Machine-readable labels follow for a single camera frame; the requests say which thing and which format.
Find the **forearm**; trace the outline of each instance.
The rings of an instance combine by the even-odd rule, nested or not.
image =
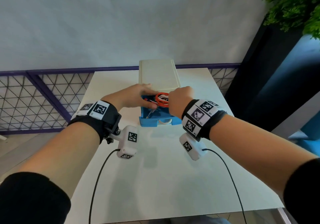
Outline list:
[[[303,163],[317,158],[281,137],[229,115],[211,128],[210,140],[281,195],[291,174]]]
[[[19,169],[48,177],[71,198],[99,146],[99,135],[89,125],[76,122],[52,138]]]

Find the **black cable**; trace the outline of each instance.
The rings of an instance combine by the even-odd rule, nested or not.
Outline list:
[[[96,181],[96,185],[94,186],[94,190],[93,190],[93,194],[92,194],[92,199],[91,199],[90,212],[89,212],[89,224],[91,224],[91,211],[92,211],[92,205],[93,205],[93,203],[94,203],[94,194],[96,193],[96,189],[97,189],[97,185],[98,185],[98,181],[99,181],[99,177],[100,177],[100,175],[101,175],[102,169],[103,169],[104,165],[106,164],[107,160],[109,159],[109,157],[111,156],[111,154],[113,154],[114,152],[118,152],[118,151],[120,151],[120,149],[115,149],[115,150],[113,150],[113,151],[109,154],[109,156],[108,156],[108,157],[106,158],[106,160],[104,161],[104,163],[103,163],[103,165],[102,165],[102,167],[101,167],[101,169],[100,169],[100,172],[99,172],[99,174],[98,174],[98,178],[97,178],[97,181]]]
[[[233,182],[233,186],[234,186],[234,188],[235,188],[235,191],[237,192],[238,199],[239,199],[239,201],[240,201],[240,205],[241,205],[241,209],[242,209],[242,214],[243,214],[244,222],[245,222],[245,224],[247,224],[245,212],[244,212],[244,210],[243,210],[242,202],[241,202],[241,200],[240,200],[240,196],[239,196],[239,193],[238,193],[236,184],[235,184],[235,182],[233,181],[233,178],[232,178],[232,176],[231,176],[230,170],[229,170],[226,162],[225,162],[225,161],[223,160],[223,158],[222,158],[218,153],[216,153],[214,150],[211,150],[211,149],[202,149],[202,150],[203,150],[203,151],[211,151],[211,152],[215,153],[215,154],[218,155],[218,157],[220,157],[220,159],[223,161],[224,165],[226,166],[226,169],[227,169],[228,172],[229,172],[229,175],[230,175],[230,178],[231,178],[231,180],[232,180],[232,182]]]

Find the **green plant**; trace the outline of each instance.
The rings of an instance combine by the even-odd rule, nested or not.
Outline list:
[[[265,0],[272,7],[264,25],[278,24],[280,29],[304,27],[303,34],[320,39],[320,0]]]

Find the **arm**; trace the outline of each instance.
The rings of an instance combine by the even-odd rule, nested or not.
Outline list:
[[[118,112],[123,108],[143,106],[154,109],[151,102],[144,101],[141,95],[154,95],[158,92],[151,85],[133,85],[102,98],[113,104]],[[89,125],[76,122],[51,139],[39,152],[34,154],[19,169],[19,172],[33,172],[48,177],[66,192],[69,198],[94,153],[99,146],[99,135]]]
[[[192,96],[190,87],[172,91],[169,94],[170,113],[181,118]],[[317,158],[281,137],[230,115],[211,128],[210,140],[281,196],[293,172]]]

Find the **white table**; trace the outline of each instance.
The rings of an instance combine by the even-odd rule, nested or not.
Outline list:
[[[191,86],[195,98],[211,99],[232,114],[207,68],[178,69],[181,86]],[[80,107],[106,94],[138,82],[138,71],[95,72]],[[139,126],[140,108],[120,111],[120,129]],[[179,137],[181,125],[138,127],[139,149],[130,160],[113,154],[100,176],[95,193],[91,223],[114,223],[192,215],[241,211],[241,206],[220,158],[207,153],[193,161],[183,149]],[[278,195],[229,158],[212,142],[207,148],[225,160],[245,211],[283,207]],[[85,170],[71,199],[65,223],[88,223],[90,201],[99,170],[118,142],[102,142]]]

